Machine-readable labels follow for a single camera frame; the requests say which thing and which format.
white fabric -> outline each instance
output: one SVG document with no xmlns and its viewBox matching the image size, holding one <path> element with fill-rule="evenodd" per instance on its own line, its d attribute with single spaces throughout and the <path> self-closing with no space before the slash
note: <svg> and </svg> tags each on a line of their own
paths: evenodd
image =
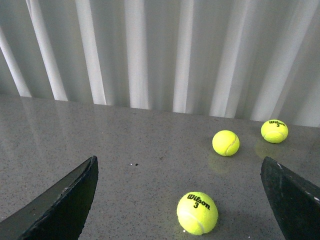
<svg viewBox="0 0 320 240">
<path fill-rule="evenodd" d="M 320 126 L 320 0 L 0 2 L 0 94 Z"/>
</svg>

curtain fold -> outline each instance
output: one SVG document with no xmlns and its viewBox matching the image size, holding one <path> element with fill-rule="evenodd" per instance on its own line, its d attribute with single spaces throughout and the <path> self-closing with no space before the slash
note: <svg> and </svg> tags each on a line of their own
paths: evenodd
<svg viewBox="0 0 320 240">
<path fill-rule="evenodd" d="M 320 127 L 320 0 L 0 0 L 0 94 Z"/>
</svg>

yellow tennis ball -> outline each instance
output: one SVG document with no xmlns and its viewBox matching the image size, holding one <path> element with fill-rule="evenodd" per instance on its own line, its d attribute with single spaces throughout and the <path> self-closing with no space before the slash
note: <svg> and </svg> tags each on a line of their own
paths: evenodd
<svg viewBox="0 0 320 240">
<path fill-rule="evenodd" d="M 287 138 L 288 132 L 287 125 L 277 119 L 266 121 L 261 127 L 262 137 L 272 144 L 281 143 Z"/>
<path fill-rule="evenodd" d="M 235 154 L 240 146 L 238 136 L 229 130 L 218 131 L 212 139 L 213 149 L 222 156 Z"/>
<path fill-rule="evenodd" d="M 180 225 L 193 235 L 210 232 L 218 220 L 215 202 L 207 194 L 198 191 L 189 192 L 180 199 L 176 214 Z"/>
</svg>

white curtain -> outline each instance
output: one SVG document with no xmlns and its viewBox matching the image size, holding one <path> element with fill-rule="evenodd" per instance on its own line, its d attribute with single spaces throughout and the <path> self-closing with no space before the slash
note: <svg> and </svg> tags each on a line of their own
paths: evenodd
<svg viewBox="0 0 320 240">
<path fill-rule="evenodd" d="M 320 0 L 0 0 L 0 94 L 320 127 Z"/>
</svg>

wilson logo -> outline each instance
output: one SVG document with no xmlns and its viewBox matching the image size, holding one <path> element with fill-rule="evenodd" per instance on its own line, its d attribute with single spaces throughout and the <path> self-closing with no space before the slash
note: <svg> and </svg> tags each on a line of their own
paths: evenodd
<svg viewBox="0 0 320 240">
<path fill-rule="evenodd" d="M 276 124 L 277 127 L 280 127 L 280 125 L 286 126 L 283 122 L 279 121 L 269 121 L 270 124 Z"/>
<path fill-rule="evenodd" d="M 199 197 L 199 196 L 196 196 L 194 194 L 189 194 L 187 199 L 195 201 L 195 203 L 193 205 L 193 207 L 195 209 L 198 208 L 199 205 L 202 205 L 202 206 L 205 206 L 208 210 L 210 210 L 210 205 L 208 203 L 206 203 L 205 201 L 202 201 L 201 197 Z"/>
</svg>

